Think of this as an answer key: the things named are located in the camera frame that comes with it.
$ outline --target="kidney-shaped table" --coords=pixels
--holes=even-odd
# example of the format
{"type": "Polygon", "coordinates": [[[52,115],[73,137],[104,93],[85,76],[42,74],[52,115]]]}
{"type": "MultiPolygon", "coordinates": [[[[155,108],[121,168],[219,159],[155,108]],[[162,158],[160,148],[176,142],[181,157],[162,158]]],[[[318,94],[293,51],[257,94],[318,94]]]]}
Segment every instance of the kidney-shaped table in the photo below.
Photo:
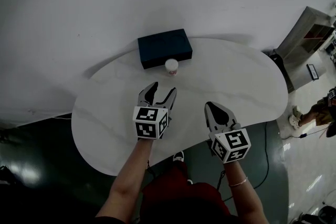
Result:
{"type": "Polygon", "coordinates": [[[144,70],[139,51],[110,62],[79,93],[72,111],[76,147],[96,170],[117,175],[134,148],[133,109],[138,94],[158,81],[154,102],[173,87],[177,97],[164,138],[153,144],[150,164],[208,139],[204,105],[207,101],[231,109],[241,126],[272,121],[288,100],[285,80],[262,52],[229,41],[190,38],[193,57],[180,61],[177,76],[164,66],[144,70]]]}

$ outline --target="person's arm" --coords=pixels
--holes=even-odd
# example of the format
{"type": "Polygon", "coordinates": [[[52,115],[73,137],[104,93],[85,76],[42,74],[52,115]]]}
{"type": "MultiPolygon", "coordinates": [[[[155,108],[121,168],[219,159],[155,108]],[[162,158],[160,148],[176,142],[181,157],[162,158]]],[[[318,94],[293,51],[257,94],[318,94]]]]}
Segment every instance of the person's arm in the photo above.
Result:
{"type": "MultiPolygon", "coordinates": [[[[243,169],[238,161],[224,164],[229,185],[236,185],[246,179],[243,169]]],[[[241,185],[231,188],[237,213],[243,223],[263,224],[268,223],[261,201],[249,180],[241,185]]]]}
{"type": "Polygon", "coordinates": [[[152,139],[138,140],[132,154],[112,184],[110,194],[96,217],[114,217],[130,222],[153,145],[152,139]]]}

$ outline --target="shoe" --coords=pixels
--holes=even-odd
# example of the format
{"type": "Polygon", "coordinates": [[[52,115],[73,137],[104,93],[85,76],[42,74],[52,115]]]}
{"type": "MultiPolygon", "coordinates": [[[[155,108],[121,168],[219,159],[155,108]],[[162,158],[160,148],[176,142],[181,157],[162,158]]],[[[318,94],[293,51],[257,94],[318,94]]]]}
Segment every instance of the shoe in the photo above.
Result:
{"type": "Polygon", "coordinates": [[[289,124],[293,126],[294,130],[300,129],[301,126],[299,126],[299,120],[294,115],[291,115],[288,118],[288,121],[289,124]]]}
{"type": "Polygon", "coordinates": [[[302,112],[300,111],[300,108],[296,105],[293,108],[293,115],[298,119],[301,120],[302,112]]]}
{"type": "Polygon", "coordinates": [[[183,151],[177,152],[174,156],[173,156],[173,162],[174,161],[184,161],[184,153],[183,151]]]}

